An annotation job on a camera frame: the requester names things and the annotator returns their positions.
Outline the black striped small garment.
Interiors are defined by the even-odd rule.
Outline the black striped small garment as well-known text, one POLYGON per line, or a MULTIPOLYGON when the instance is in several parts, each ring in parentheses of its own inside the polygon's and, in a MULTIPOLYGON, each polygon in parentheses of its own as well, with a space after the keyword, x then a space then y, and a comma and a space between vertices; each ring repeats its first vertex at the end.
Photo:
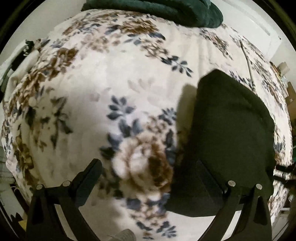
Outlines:
POLYGON ((213 216, 224 205, 228 182, 246 199, 260 184, 273 195, 274 121, 263 101, 215 69, 200 79, 194 116, 166 209, 189 217, 213 216))

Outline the white and black clothes pile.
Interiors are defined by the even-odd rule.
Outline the white and black clothes pile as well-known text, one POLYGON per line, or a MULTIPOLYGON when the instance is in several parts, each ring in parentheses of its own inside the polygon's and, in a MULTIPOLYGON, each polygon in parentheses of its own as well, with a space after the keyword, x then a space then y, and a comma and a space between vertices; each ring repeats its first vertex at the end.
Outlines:
POLYGON ((15 87, 37 63, 40 53, 33 41, 24 40, 1 65, 1 101, 8 101, 15 87))

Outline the floral fleece bed blanket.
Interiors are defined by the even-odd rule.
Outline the floral fleece bed blanket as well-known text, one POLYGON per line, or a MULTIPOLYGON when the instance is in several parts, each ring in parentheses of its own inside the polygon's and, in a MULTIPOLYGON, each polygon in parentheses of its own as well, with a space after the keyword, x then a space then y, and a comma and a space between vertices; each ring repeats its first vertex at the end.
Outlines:
POLYGON ((228 25, 187 28, 155 16, 88 10, 35 42, 37 63, 4 100, 6 166, 26 201, 37 184, 72 179, 93 159, 104 174, 83 207, 103 240, 121 228, 138 240, 192 240, 191 218, 165 211, 184 156, 199 80, 214 69, 248 87, 275 124, 275 160, 292 162, 283 85, 264 56, 228 25))

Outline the cluttered bedside items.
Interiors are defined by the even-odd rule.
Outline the cluttered bedside items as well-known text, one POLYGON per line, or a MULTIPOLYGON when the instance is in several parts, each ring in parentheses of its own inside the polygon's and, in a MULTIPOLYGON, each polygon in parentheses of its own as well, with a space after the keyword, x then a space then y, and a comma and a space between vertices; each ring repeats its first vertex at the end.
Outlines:
POLYGON ((278 66, 275 66, 275 64, 271 61, 270 64, 280 80, 280 83, 283 85, 283 95, 286 100, 288 110, 291 112, 295 111, 295 89, 292 83, 286 78, 290 68, 286 62, 282 62, 278 66))

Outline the white headboard panel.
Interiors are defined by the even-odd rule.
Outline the white headboard panel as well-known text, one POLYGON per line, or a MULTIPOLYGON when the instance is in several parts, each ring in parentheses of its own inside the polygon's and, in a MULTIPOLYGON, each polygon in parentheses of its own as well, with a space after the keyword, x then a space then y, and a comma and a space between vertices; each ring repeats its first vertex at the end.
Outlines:
POLYGON ((223 22, 237 30, 270 60, 281 44, 276 30, 243 1, 212 1, 223 14, 223 22))

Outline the dark green folded quilt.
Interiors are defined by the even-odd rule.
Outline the dark green folded quilt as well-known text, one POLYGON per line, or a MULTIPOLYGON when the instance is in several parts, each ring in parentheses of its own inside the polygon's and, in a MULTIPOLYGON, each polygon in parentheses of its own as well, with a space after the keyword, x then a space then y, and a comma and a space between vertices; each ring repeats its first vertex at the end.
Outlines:
POLYGON ((197 28, 217 28, 223 14, 211 1, 200 0, 105 0, 86 1, 82 10, 114 9, 150 14, 179 25, 197 28))

